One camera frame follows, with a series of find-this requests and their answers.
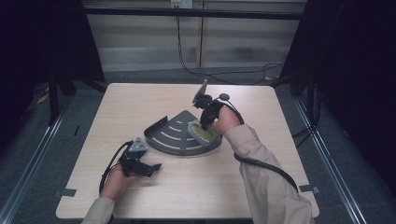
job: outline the human hand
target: human hand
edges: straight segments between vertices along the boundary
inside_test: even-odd
[[[235,113],[230,108],[228,108],[228,106],[224,106],[219,112],[219,119],[216,122],[213,122],[211,127],[218,134],[224,135],[229,130],[239,125],[241,125],[241,122]]]
[[[109,172],[106,183],[100,193],[100,197],[109,198],[113,201],[123,194],[141,175],[125,176],[120,164],[115,165]]]

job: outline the table top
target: table top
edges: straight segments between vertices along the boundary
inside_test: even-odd
[[[200,118],[202,110],[192,106],[192,98],[201,85],[192,84],[120,84],[108,86],[90,132],[70,176],[67,189],[76,189],[74,197],[63,196],[56,215],[59,218],[84,218],[99,196],[101,176],[117,149],[140,137],[144,131],[168,116],[183,110]],[[298,186],[308,185],[301,160],[275,91],[264,86],[210,85],[206,94],[216,98],[228,93],[230,102],[271,149],[284,170]],[[202,155],[179,157],[149,147],[143,163],[161,163],[160,171],[144,177],[116,202],[117,218],[249,218],[251,217],[239,162],[227,140]],[[318,205],[311,191],[302,193]]]

